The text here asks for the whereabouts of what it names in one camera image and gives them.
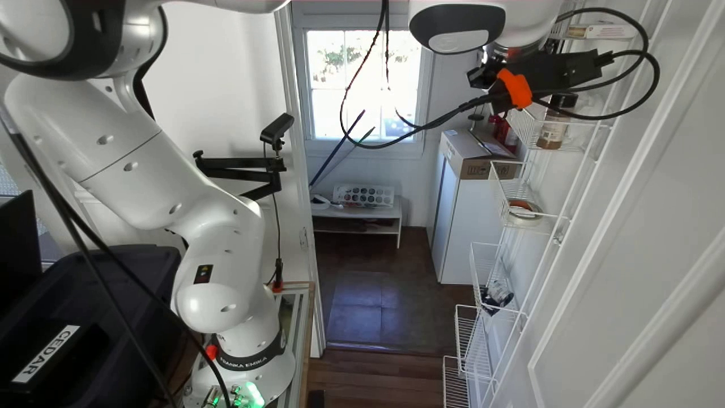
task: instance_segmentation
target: dark floor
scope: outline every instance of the dark floor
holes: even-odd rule
[[[317,236],[326,340],[335,348],[452,353],[452,307],[469,287],[435,281],[426,229],[390,236]]]
[[[324,408],[442,408],[438,375],[438,356],[329,350],[310,360],[308,390]]]

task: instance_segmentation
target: black cable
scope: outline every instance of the black cable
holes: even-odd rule
[[[426,123],[426,126],[406,123],[406,126],[410,126],[412,130],[406,131],[406,135],[400,135],[400,137],[393,138],[393,141],[386,141],[386,144],[366,145],[366,144],[360,144],[360,141],[352,141],[352,138],[348,138],[348,144],[352,144],[352,145],[360,148],[360,149],[384,149],[384,148],[390,148],[390,145],[397,145],[397,144],[410,138],[412,135],[442,127],[443,123],[449,123],[449,120],[454,118],[458,114],[469,111],[469,110],[479,107],[479,105],[487,105],[487,102],[492,102],[492,96],[479,96],[479,98],[474,98],[474,100],[467,100],[467,102],[458,105],[454,110],[437,115],[435,120],[429,120],[429,123]]]
[[[352,141],[348,135],[357,127],[360,118],[365,115],[365,111],[360,111],[352,120],[351,127],[343,127],[343,102],[348,98],[348,92],[351,86],[356,85],[357,75],[363,73],[371,51],[375,47],[378,43],[378,37],[381,37],[381,29],[384,27],[384,78],[390,78],[390,71],[386,71],[386,56],[390,56],[390,10],[386,10],[386,0],[381,0],[381,13],[378,13],[378,22],[375,22],[375,35],[371,37],[369,45],[366,45],[366,53],[360,61],[360,67],[356,69],[352,78],[348,79],[343,94],[341,94],[341,100],[340,100],[340,110],[337,110],[337,123],[340,123],[340,131],[341,131],[341,138],[337,141],[337,145],[330,149],[330,154],[326,154],[324,164],[320,165],[320,170],[315,172],[310,187],[317,185],[317,179],[321,177],[321,172],[330,165],[330,162],[337,156],[340,148],[343,145],[343,141],[351,141],[352,145],[356,144],[363,144],[373,130],[366,130],[365,137],[360,141]]]
[[[273,212],[273,224],[275,224],[275,259],[281,259],[281,222],[279,222],[279,207],[275,207],[275,194],[272,194],[272,212]]]
[[[578,120],[610,120],[610,118],[624,115],[624,114],[638,110],[644,102],[647,102],[649,96],[655,94],[656,85],[659,85],[659,64],[649,53],[623,51],[623,53],[614,53],[612,56],[619,59],[619,56],[631,56],[631,54],[645,59],[653,67],[653,83],[649,83],[649,89],[633,105],[630,105],[630,107],[624,107],[621,111],[602,114],[602,115],[581,115],[581,114],[574,114],[574,111],[566,111],[566,110],[552,107],[552,105],[548,105],[544,100],[534,100],[534,102],[540,105],[540,107],[548,107],[549,111],[557,111],[562,115],[578,118]]]
[[[378,25],[375,25],[375,35],[371,37],[369,42],[369,47],[365,53],[365,56],[360,59],[360,67],[356,69],[352,78],[348,79],[348,85],[343,86],[343,94],[341,94],[341,100],[340,100],[340,111],[337,111],[337,120],[340,120],[340,130],[341,130],[341,137],[351,141],[348,137],[348,127],[343,127],[343,105],[347,105],[347,98],[348,98],[348,92],[352,89],[352,85],[357,83],[363,69],[366,67],[366,59],[371,54],[371,51],[375,47],[378,43],[378,37],[381,37],[381,29],[384,25],[384,13],[386,13],[386,0],[381,0],[381,13],[378,13]]]
[[[30,152],[25,138],[20,135],[11,135],[14,145],[17,148],[20,156],[25,160],[25,164],[30,165],[30,170],[39,177],[41,187],[47,190],[50,179],[42,175],[41,164],[36,162],[36,156]],[[53,209],[59,212],[73,243],[79,248],[81,259],[86,260],[90,275],[97,280],[107,304],[111,307],[111,313],[116,315],[118,325],[124,330],[128,343],[134,345],[136,353],[141,356],[142,366],[150,369],[150,375],[153,376],[158,390],[163,392],[164,400],[171,400],[164,379],[158,369],[158,366],[153,362],[153,358],[150,356],[150,351],[145,350],[145,345],[138,340],[136,332],[130,330],[128,319],[124,318],[107,276],[99,272],[99,267],[94,266],[90,250],[86,248],[84,239],[79,236],[77,228],[73,224],[68,212],[66,212],[66,202],[59,202],[59,197],[50,195]]]
[[[572,17],[579,17],[579,13],[610,13],[610,17],[615,17],[621,21],[624,21],[627,25],[631,25],[641,39],[641,53],[647,53],[649,51],[649,39],[647,39],[647,33],[641,27],[638,21],[633,21],[631,17],[619,11],[619,10],[610,10],[610,8],[581,8],[581,10],[571,10],[571,11],[564,11],[557,17],[557,22],[562,21],[568,21]],[[602,86],[610,86],[610,85],[615,85],[621,83],[623,78],[627,78],[638,64],[644,61],[644,56],[638,56],[630,69],[624,69],[621,75],[614,75],[604,83],[598,83],[598,85],[586,85],[586,86],[574,86],[574,89],[568,89],[568,94],[581,94],[581,92],[591,92],[591,89],[602,89]]]
[[[356,120],[352,120],[352,126],[351,126],[348,131],[352,131],[352,130],[357,127],[363,114],[365,114],[365,111],[360,111],[360,114],[356,115]],[[317,172],[315,172],[315,177],[312,177],[312,182],[310,182],[310,188],[317,185],[317,179],[321,177],[321,172],[326,170],[326,165],[330,165],[333,156],[337,154],[337,149],[340,149],[343,144],[347,144],[347,138],[340,138],[340,141],[335,144],[335,148],[333,148],[333,152],[326,154],[324,164],[317,169]]]
[[[20,135],[14,135],[14,131],[7,131],[7,135],[11,135],[11,138],[23,141],[23,145],[25,145],[25,149],[26,149],[30,156],[23,154],[23,152],[25,152],[25,149],[20,149],[23,145],[17,148],[17,144],[15,144],[15,148],[20,149],[20,156],[23,156],[25,162],[31,160],[31,162],[36,164],[36,165],[31,165],[31,169],[36,169],[33,172],[36,172],[36,177],[41,179],[41,185],[42,185],[42,179],[44,179],[42,188],[44,188],[47,197],[50,197],[51,202],[64,205],[64,207],[66,207],[66,213],[70,216],[70,221],[90,239],[90,243],[92,243],[99,251],[103,251],[103,254],[124,272],[124,276],[130,280],[130,281],[153,301],[153,307],[155,307],[158,311],[164,313],[164,318],[167,318],[169,323],[175,323],[176,327],[180,327],[180,330],[188,334],[190,343],[195,345],[195,350],[202,353],[202,358],[203,358],[206,366],[210,367],[212,376],[216,379],[216,386],[220,386],[220,390],[222,390],[222,394],[223,394],[226,407],[230,407],[230,404],[229,404],[229,401],[230,401],[230,400],[229,400],[229,390],[226,390],[226,386],[223,386],[223,379],[222,379],[216,366],[206,356],[203,345],[195,339],[195,334],[186,327],[186,323],[182,323],[178,315],[175,315],[175,313],[130,272],[130,267],[128,267],[119,256],[116,256],[116,251],[84,222],[84,217],[81,217],[79,213],[75,213],[75,209],[73,209],[73,207],[64,200],[64,195],[51,187],[51,182],[47,179],[47,175],[42,172],[42,169],[39,165],[39,162],[31,156],[31,149],[26,148],[25,138],[23,138]]]

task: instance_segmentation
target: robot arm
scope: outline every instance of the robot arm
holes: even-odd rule
[[[272,401],[287,389],[295,362],[261,272],[261,209],[210,185],[130,92],[128,79],[164,37],[158,4],[1,0],[0,27],[14,42],[0,64],[25,73],[5,102],[44,172],[81,185],[136,229],[167,229],[186,241],[175,313],[216,345],[229,389],[254,384]],[[272,11],[282,0],[202,4]],[[193,386],[207,390],[215,376],[198,366]]]

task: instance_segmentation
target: bright window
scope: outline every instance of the bright window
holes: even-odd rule
[[[306,29],[306,79],[300,83],[300,100],[306,105],[308,135],[315,141],[337,141],[341,137],[340,102],[371,37],[373,29]],[[397,118],[397,111],[406,120],[418,123],[417,89],[420,45],[410,33],[392,29],[384,73],[382,43],[384,37],[381,35],[343,105],[347,127],[365,110],[351,137],[360,138],[373,127],[373,135],[366,138],[371,144],[398,138],[410,130]]]

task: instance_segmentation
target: window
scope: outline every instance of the window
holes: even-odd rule
[[[306,135],[321,144],[340,141],[340,102],[373,39],[375,13],[371,11],[363,19],[317,17],[304,22],[297,19],[295,25]],[[347,127],[365,111],[351,137],[360,138],[373,127],[369,144],[392,141],[410,131],[397,114],[410,123],[423,123],[423,111],[418,110],[418,100],[426,98],[418,96],[420,73],[426,73],[420,71],[426,64],[420,61],[420,45],[408,29],[390,29],[386,73],[382,45],[384,37],[381,33],[343,102]]]

